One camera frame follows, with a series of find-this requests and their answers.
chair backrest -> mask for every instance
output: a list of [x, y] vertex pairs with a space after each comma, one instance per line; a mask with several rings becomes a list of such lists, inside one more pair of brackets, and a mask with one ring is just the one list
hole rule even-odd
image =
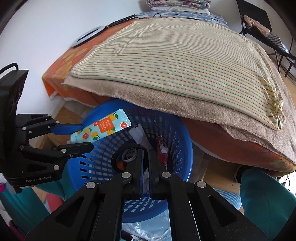
[[237, 6], [239, 8], [239, 14], [241, 16], [249, 16], [250, 18], [261, 23], [263, 26], [267, 27], [270, 32], [272, 32], [270, 21], [265, 10], [256, 7], [255, 5], [244, 0], [237, 0]]

blue patterned bedsheet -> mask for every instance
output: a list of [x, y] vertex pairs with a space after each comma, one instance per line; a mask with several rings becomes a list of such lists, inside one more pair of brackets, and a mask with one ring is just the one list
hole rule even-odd
[[217, 25], [229, 28], [222, 16], [211, 13], [210, 15], [197, 12], [185, 11], [149, 11], [137, 14], [138, 18], [151, 18], [159, 13], [162, 17], [194, 18], [200, 21], [215, 23]]

clear plastic bag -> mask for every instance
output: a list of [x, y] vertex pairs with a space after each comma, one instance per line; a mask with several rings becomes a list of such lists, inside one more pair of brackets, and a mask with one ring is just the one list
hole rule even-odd
[[147, 241], [171, 241], [168, 209], [154, 218], [139, 223], [123, 223], [122, 229]]

orange label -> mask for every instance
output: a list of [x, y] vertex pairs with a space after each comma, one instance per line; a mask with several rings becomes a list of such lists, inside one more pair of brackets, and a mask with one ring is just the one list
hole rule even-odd
[[113, 129], [114, 125], [112, 123], [111, 118], [107, 117], [101, 121], [98, 121], [98, 127], [100, 129], [100, 132], [103, 133], [103, 132]]

orange bedsheet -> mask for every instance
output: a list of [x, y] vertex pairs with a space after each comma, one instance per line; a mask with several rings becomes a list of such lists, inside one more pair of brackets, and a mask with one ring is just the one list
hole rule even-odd
[[[109, 36], [131, 24], [134, 20], [111, 27], [86, 42], [85, 44], [68, 49], [53, 65], [44, 73], [42, 80], [50, 98], [61, 96], [67, 99], [98, 106], [109, 100], [109, 97], [98, 96], [93, 93], [62, 85], [71, 68], [78, 63], [95, 45], [100, 44]], [[296, 169], [296, 166], [284, 157], [252, 142], [240, 141], [232, 138], [218, 124], [183, 118], [191, 139], [196, 143], [229, 162], [245, 164], [254, 167], [269, 169], [272, 176], [285, 175]]]

